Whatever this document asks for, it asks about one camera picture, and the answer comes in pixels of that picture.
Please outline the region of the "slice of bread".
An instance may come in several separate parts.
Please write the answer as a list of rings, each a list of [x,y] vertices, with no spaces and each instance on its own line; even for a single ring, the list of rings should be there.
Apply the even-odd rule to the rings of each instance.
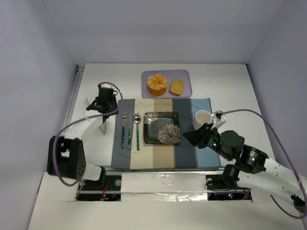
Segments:
[[[184,89],[184,81],[183,80],[174,80],[170,86],[170,92],[174,95],[180,96]]]

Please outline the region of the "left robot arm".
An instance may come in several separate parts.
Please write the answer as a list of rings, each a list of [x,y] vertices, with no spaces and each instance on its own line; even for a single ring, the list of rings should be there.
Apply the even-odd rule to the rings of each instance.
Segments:
[[[84,144],[94,131],[105,126],[110,116],[118,114],[117,95],[122,96],[119,90],[100,85],[84,117],[68,124],[50,139],[48,175],[57,176],[67,186],[85,180],[104,185],[104,169],[86,163]]]

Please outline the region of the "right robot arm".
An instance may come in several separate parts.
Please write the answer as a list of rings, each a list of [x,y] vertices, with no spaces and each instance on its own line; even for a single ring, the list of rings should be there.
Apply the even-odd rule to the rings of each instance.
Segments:
[[[227,161],[235,162],[224,168],[221,181],[225,185],[261,190],[305,212],[306,179],[263,151],[246,145],[245,139],[235,131],[218,133],[212,124],[204,124],[198,130],[184,133],[183,137],[199,149],[210,148]]]

